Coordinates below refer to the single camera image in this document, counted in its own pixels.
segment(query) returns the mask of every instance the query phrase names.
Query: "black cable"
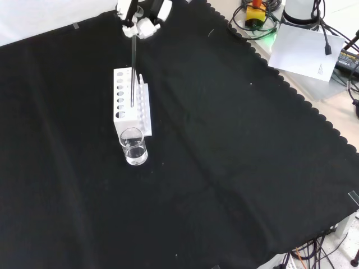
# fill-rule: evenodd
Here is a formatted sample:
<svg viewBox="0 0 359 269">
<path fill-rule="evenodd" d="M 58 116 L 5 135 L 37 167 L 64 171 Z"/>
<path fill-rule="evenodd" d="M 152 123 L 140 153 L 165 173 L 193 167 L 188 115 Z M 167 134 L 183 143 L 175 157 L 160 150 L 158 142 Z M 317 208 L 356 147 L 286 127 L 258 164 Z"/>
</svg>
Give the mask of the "black cable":
<svg viewBox="0 0 359 269">
<path fill-rule="evenodd" d="M 322 246 L 324 243 L 324 239 L 325 239 L 325 235 L 321 238 L 321 241 L 319 243 L 319 262 L 318 262 L 318 269 L 320 269 L 320 255 L 321 255 L 321 250 L 322 250 Z"/>
<path fill-rule="evenodd" d="M 324 259 L 326 257 L 328 257 L 329 255 L 333 254 L 335 251 L 338 250 L 338 248 L 343 244 L 344 240 L 347 238 L 348 233 L 346 234 L 346 236 L 344 237 L 344 239 L 339 243 L 339 245 L 335 248 L 335 250 L 333 250 L 332 252 L 330 252 L 329 254 L 326 254 L 325 256 L 323 256 L 321 259 Z"/>
<path fill-rule="evenodd" d="M 348 78 L 348 83 L 351 83 L 352 82 L 352 77 L 353 77 L 353 74 L 355 72 L 355 70 L 358 68 L 359 66 L 359 63 L 354 67 L 354 69 L 352 70 L 352 72 L 350 73 L 350 76 Z M 351 93 L 351 87 L 348 87 L 348 92 L 349 92 L 349 95 L 350 97 L 353 99 L 353 104 L 356 106 L 356 105 L 359 105 L 359 101 L 354 99 L 352 93 Z"/>
<path fill-rule="evenodd" d="M 324 255 L 325 255 L 324 257 L 328 260 L 328 262 L 330 263 L 330 265 L 332 266 L 332 268 L 335 269 L 334 265 L 332 264 L 332 261 L 329 259 L 328 255 L 326 255 L 323 246 L 321 247 L 321 250 L 323 251 L 323 253 L 324 253 Z"/>
<path fill-rule="evenodd" d="M 346 82 L 334 71 L 333 74 L 340 80 L 340 82 L 342 83 L 343 86 L 347 86 Z M 337 81 L 336 79 L 332 78 L 335 82 L 341 84 L 339 81 Z M 354 89 L 354 88 L 350 88 L 352 91 L 355 91 L 357 93 L 359 93 L 359 89 Z"/>
<path fill-rule="evenodd" d="M 276 18 L 272 11 L 276 10 L 279 8 L 279 6 L 282 4 L 282 0 L 267 0 L 266 2 L 263 2 L 263 5 L 266 7 L 266 9 L 262 9 L 260 7 L 255 7 L 253 5 L 251 5 L 252 1 L 250 0 L 242 0 L 242 4 L 234 11 L 233 13 L 233 16 L 231 18 L 231 20 L 228 22 L 227 24 L 227 29 L 229 30 L 229 32 L 234 35 L 236 38 L 238 39 L 241 39 L 241 40 L 259 40 L 259 39 L 263 39 L 269 35 L 271 35 L 272 33 L 275 33 L 277 31 L 277 26 L 278 24 L 280 23 L 279 19 Z M 247 8 L 247 7 L 252 7 L 254 9 L 257 9 L 257 10 L 262 10 L 265 12 L 266 14 L 266 18 L 264 20 L 264 23 L 267 22 L 268 19 L 270 19 L 273 23 L 274 23 L 274 26 L 272 28 L 269 28 L 269 29 L 261 29 L 261 26 L 259 27 L 255 27 L 255 28 L 251 28 L 251 29 L 247 29 L 247 28 L 244 28 L 244 27 L 241 27 L 237 22 L 236 20 L 234 19 L 235 16 L 244 8 Z M 253 38 L 244 38 L 243 36 L 241 36 L 240 34 L 237 34 L 237 33 L 234 33 L 232 30 L 231 30 L 231 27 L 232 27 L 232 22 L 234 22 L 234 24 L 242 29 L 243 31 L 261 31 L 261 32 L 268 32 L 264 35 L 261 35 L 261 36 L 257 36 L 257 37 L 253 37 Z"/>
<path fill-rule="evenodd" d="M 317 19 L 317 24 L 320 25 L 323 29 L 323 34 L 324 34 L 324 38 L 325 38 L 325 55 L 331 55 L 332 53 L 332 48 L 330 47 L 329 45 L 329 42 L 328 42 L 328 37 L 326 35 L 326 32 L 325 32 L 325 27 L 324 27 L 324 22 L 323 22 L 323 18 L 325 17 L 325 0 L 323 0 L 323 5 L 324 5 L 324 15 L 323 17 L 320 17 L 320 10 L 319 10 L 319 6 L 320 6 L 320 3 L 321 3 L 322 0 L 314 0 L 314 3 L 313 3 L 313 9 L 312 9 L 312 13 L 311 13 L 311 17 L 312 18 L 316 18 Z"/>
<path fill-rule="evenodd" d="M 324 21 L 323 21 L 323 24 L 324 24 L 324 27 L 329 31 L 331 32 L 333 35 L 336 35 L 336 36 L 342 36 L 343 38 L 347 39 L 348 41 L 346 41 L 346 44 L 349 44 L 351 42 L 351 39 L 348 38 L 347 36 L 343 35 L 341 32 L 339 32 L 337 29 L 329 26 L 328 24 L 326 24 Z M 355 49 L 357 52 L 359 52 L 359 46 L 357 44 L 353 44 L 352 45 L 352 48 Z"/>
<path fill-rule="evenodd" d="M 307 242 L 307 250 L 308 250 L 308 256 L 309 256 L 309 242 Z M 308 269 L 310 269 L 310 259 L 308 259 Z"/>
<path fill-rule="evenodd" d="M 313 245 L 314 245 L 313 251 L 312 251 L 310 254 L 308 253 L 308 256 L 307 256 L 307 257 L 301 256 L 301 258 L 302 258 L 303 261 L 313 258 L 314 255 L 316 254 L 316 252 L 317 252 L 316 239 L 313 240 Z M 292 255 L 292 257 L 293 257 L 294 259 L 299 259 L 298 255 L 297 255 L 297 253 L 296 253 L 295 251 L 291 251 L 291 255 Z"/>
</svg>

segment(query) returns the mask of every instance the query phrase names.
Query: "white test tube rack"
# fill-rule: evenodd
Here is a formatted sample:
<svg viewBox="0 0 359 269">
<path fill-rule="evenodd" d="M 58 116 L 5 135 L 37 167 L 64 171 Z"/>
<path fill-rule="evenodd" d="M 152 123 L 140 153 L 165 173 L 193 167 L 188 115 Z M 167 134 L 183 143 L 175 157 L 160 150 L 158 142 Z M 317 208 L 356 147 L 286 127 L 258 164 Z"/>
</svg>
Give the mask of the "white test tube rack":
<svg viewBox="0 0 359 269">
<path fill-rule="evenodd" d="M 140 81 L 136 75 L 134 106 L 131 107 L 131 71 L 131 67 L 113 70 L 113 123 L 118 139 L 131 127 L 140 129 L 144 136 L 152 135 L 148 84 L 142 75 Z"/>
</svg>

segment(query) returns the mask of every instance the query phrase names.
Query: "black connector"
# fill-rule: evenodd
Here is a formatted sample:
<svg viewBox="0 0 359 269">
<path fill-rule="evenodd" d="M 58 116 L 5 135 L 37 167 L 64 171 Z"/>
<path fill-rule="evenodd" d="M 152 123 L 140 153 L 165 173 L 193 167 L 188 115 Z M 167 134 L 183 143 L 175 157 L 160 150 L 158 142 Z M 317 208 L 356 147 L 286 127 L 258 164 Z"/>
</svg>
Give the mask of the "black connector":
<svg viewBox="0 0 359 269">
<path fill-rule="evenodd" d="M 332 54 L 332 48 L 328 43 L 325 44 L 325 55 L 331 55 Z"/>
</svg>

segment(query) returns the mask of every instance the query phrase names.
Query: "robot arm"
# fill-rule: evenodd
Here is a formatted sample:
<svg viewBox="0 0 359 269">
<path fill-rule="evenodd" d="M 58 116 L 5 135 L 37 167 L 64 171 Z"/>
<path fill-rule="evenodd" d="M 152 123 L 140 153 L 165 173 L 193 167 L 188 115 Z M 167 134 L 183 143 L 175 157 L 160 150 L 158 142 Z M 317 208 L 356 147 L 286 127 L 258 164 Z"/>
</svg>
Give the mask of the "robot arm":
<svg viewBox="0 0 359 269">
<path fill-rule="evenodd" d="M 137 21 L 135 14 L 138 2 L 138 0 L 118 0 L 116 5 L 117 16 L 122 21 L 122 30 L 127 37 L 131 38 L 138 35 L 140 39 L 146 39 L 160 29 L 160 21 L 166 21 L 172 9 L 172 1 L 154 0 L 151 5 L 150 16 Z"/>
</svg>

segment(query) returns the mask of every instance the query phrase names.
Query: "table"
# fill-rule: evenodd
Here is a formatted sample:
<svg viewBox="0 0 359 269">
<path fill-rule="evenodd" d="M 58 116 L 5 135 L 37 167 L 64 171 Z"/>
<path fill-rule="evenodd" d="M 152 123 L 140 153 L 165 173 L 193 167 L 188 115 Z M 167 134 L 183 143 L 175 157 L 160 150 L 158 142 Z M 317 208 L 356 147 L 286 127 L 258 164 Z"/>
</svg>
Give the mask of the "table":
<svg viewBox="0 0 359 269">
<path fill-rule="evenodd" d="M 232 18 L 234 10 L 238 7 L 239 0 L 208 0 L 208 2 L 220 12 L 227 20 Z M 346 1 L 344 4 L 338 5 L 336 0 L 326 1 L 327 15 L 325 22 L 347 35 L 349 38 L 355 36 L 359 25 L 359 17 L 356 16 L 359 11 L 359 3 L 356 0 Z M 280 18 L 283 7 L 275 14 Z M 346 23 L 346 17 L 350 17 L 350 24 Z M 257 42 L 250 41 L 262 58 L 268 60 L 270 57 L 270 46 L 273 42 L 259 40 Z M 284 77 L 299 94 L 309 101 L 312 106 L 319 110 L 320 114 L 325 115 L 326 119 L 333 124 L 333 128 L 337 129 L 341 136 L 348 140 L 348 143 L 359 149 L 359 119 L 356 117 L 355 106 L 352 105 L 352 99 L 348 92 L 344 90 L 344 86 L 331 80 L 328 83 L 313 78 L 297 75 L 287 71 L 281 71 Z M 322 95 L 314 95 L 316 91 L 330 91 L 334 95 L 329 94 L 329 98 L 321 98 Z"/>
<path fill-rule="evenodd" d="M 305 240 L 293 227 L 354 211 L 353 150 L 204 1 L 174 5 L 138 44 L 154 131 L 140 167 L 112 122 L 112 70 L 130 63 L 112 13 L 0 49 L 5 264 L 254 268 Z"/>
</svg>

